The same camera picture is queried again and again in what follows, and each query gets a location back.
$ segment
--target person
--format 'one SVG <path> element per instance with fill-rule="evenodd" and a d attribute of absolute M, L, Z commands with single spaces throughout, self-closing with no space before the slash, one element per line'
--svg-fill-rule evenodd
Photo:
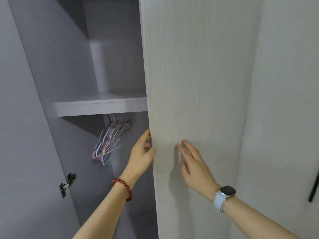
<path fill-rule="evenodd" d="M 134 187 L 136 181 L 149 167 L 156 153 L 156 149 L 151 147 L 149 140 L 150 131 L 146 130 L 133 146 L 128 164 L 119 177 L 130 188 Z M 186 140 L 183 140 L 183 145 L 178 144 L 177 146 L 185 158 L 181 166 L 181 175 L 186 184 L 214 203 L 216 192 L 219 191 L 221 185 L 216 182 L 200 152 Z M 111 239 L 127 197 L 127 188 L 116 182 L 73 239 Z M 298 238 L 235 196 L 225 201 L 222 212 L 248 239 Z"/>

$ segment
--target forearm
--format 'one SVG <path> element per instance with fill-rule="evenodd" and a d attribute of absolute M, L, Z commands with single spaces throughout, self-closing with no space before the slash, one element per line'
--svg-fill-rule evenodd
<path fill-rule="evenodd" d="M 111 239 L 127 197 L 126 188 L 121 183 L 115 183 L 73 239 Z"/>
<path fill-rule="evenodd" d="M 245 204 L 236 197 L 228 199 L 223 212 L 248 239 L 296 239 L 296 235 Z"/>

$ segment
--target white shelf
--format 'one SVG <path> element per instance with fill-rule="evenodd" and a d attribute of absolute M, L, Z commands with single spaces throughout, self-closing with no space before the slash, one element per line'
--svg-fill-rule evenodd
<path fill-rule="evenodd" d="M 76 101 L 57 102 L 59 117 L 147 111 L 146 93 L 114 92 L 79 97 Z"/>

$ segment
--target watch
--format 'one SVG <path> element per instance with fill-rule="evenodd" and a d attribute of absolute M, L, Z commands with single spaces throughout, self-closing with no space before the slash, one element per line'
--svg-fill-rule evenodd
<path fill-rule="evenodd" d="M 235 196 L 236 190 L 231 186 L 224 186 L 220 188 L 218 192 L 216 192 L 216 196 L 214 199 L 214 206 L 223 212 L 223 205 L 228 198 Z"/>

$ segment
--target bracelet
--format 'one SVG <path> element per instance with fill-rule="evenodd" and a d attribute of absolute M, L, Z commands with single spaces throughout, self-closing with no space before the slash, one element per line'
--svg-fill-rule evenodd
<path fill-rule="evenodd" d="M 128 186 L 127 183 L 125 183 L 123 180 L 121 179 L 114 179 L 112 181 L 112 186 L 115 185 L 116 182 L 120 182 L 121 184 L 123 184 L 125 186 L 125 188 L 127 189 L 127 192 L 129 193 L 130 197 L 126 199 L 126 201 L 131 201 L 133 199 L 133 196 L 132 196 L 132 192 L 131 192 L 131 189 L 130 187 Z"/>

